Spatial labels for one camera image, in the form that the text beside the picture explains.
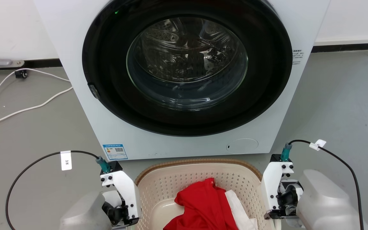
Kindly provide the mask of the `round black washer door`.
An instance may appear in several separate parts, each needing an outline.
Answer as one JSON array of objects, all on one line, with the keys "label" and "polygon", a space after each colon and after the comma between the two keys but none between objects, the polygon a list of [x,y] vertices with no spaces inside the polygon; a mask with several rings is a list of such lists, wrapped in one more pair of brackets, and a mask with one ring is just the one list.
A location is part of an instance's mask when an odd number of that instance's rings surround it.
[{"label": "round black washer door", "polygon": [[[176,17],[217,22],[247,51],[243,82],[215,106],[169,109],[147,99],[129,78],[127,53],[136,36]],[[121,120],[157,134],[207,136],[247,124],[275,103],[292,72],[292,37],[268,0],[111,0],[88,29],[82,64],[93,96]]]}]

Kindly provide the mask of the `blue energy label sticker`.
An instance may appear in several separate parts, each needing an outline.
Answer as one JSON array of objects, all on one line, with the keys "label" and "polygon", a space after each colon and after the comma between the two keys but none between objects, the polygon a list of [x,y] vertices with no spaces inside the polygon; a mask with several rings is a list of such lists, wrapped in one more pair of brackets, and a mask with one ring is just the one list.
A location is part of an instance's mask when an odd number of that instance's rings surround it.
[{"label": "blue energy label sticker", "polygon": [[123,144],[103,145],[104,152],[109,161],[127,160],[127,153]]}]

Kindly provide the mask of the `white garment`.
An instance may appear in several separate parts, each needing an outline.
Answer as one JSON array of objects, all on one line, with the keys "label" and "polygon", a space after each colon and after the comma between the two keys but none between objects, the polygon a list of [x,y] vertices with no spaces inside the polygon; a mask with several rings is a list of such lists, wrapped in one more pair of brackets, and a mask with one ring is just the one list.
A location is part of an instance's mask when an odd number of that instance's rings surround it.
[{"label": "white garment", "polygon": [[225,195],[238,230],[258,230],[257,219],[249,218],[235,192],[229,190],[225,192]]}]

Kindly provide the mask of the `white text sticker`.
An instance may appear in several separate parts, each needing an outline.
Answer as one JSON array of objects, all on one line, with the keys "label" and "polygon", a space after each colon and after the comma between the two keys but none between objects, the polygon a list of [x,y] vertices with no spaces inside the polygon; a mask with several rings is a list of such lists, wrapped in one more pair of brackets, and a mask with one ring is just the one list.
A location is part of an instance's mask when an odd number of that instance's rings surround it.
[{"label": "white text sticker", "polygon": [[299,65],[301,64],[304,58],[304,51],[302,50],[293,50],[292,51],[292,65]]}]

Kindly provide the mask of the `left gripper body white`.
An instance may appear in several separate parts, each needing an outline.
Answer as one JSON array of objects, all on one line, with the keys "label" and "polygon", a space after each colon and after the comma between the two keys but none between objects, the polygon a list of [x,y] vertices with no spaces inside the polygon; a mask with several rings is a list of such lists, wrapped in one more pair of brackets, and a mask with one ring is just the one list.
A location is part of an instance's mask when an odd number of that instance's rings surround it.
[{"label": "left gripper body white", "polygon": [[101,174],[104,187],[115,190],[104,192],[102,210],[111,222],[112,228],[126,228],[138,223],[141,218],[139,189],[134,181],[123,171]]}]

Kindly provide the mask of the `white front-load washing machine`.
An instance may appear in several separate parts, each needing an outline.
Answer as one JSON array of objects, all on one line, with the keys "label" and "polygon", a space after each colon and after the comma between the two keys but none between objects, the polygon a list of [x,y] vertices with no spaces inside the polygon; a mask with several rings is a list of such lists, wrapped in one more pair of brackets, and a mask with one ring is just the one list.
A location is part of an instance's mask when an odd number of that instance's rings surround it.
[{"label": "white front-load washing machine", "polygon": [[93,96],[83,71],[82,50],[88,29],[111,0],[34,0],[62,66],[101,145],[123,144],[127,160],[235,155],[226,150],[234,140],[250,138],[253,153],[269,153],[289,108],[331,0],[268,0],[286,24],[292,51],[305,55],[292,65],[285,89],[269,109],[233,130],[195,137],[170,136],[135,127],[109,111]]}]

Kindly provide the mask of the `red garment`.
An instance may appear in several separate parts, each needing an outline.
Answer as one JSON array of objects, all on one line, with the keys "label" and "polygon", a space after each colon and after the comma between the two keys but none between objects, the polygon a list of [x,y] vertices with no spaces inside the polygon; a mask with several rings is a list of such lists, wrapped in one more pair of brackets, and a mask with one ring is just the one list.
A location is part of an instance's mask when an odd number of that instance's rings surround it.
[{"label": "red garment", "polygon": [[214,178],[191,184],[175,198],[184,213],[163,230],[238,230],[225,192],[216,186]]}]

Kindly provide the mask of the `round white filter cover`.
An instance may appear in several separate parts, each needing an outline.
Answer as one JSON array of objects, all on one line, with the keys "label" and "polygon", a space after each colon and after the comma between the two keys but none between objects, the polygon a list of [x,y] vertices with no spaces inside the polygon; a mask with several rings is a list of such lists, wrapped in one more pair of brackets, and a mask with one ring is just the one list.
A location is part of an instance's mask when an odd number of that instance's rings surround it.
[{"label": "round white filter cover", "polygon": [[249,154],[253,153],[259,143],[250,138],[234,140],[226,145],[226,150],[230,154]]}]

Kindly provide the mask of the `steel washer drum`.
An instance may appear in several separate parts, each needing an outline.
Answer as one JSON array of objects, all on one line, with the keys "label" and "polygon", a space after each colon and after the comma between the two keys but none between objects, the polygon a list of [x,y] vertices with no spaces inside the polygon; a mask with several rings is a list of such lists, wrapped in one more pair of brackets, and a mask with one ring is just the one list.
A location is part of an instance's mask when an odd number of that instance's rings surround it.
[{"label": "steel washer drum", "polygon": [[126,57],[137,90],[160,106],[203,110],[223,102],[243,82],[247,51],[225,26],[198,17],[176,17],[148,26]]}]

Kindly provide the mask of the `beige perforated laundry basket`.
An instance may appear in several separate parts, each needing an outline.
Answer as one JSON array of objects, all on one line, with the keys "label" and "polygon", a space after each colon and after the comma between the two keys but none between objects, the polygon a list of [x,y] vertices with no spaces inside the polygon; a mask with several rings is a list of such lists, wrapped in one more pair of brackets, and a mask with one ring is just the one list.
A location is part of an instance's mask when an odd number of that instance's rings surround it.
[{"label": "beige perforated laundry basket", "polygon": [[135,181],[141,196],[142,216],[138,224],[127,230],[162,230],[184,212],[175,203],[177,193],[208,178],[214,178],[218,187],[236,193],[248,218],[257,221],[257,230],[284,230],[281,220],[264,219],[267,211],[261,195],[260,171],[245,161],[225,158],[184,159],[145,169]]}]

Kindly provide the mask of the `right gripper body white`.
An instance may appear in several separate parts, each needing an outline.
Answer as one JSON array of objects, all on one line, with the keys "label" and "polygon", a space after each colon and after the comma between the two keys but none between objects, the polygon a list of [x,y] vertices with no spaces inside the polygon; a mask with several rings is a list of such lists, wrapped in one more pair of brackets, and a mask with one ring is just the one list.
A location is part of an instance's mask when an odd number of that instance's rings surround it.
[{"label": "right gripper body white", "polygon": [[264,219],[299,219],[297,205],[304,190],[298,180],[290,179],[293,168],[291,161],[273,161],[265,169],[260,185],[266,211]]}]

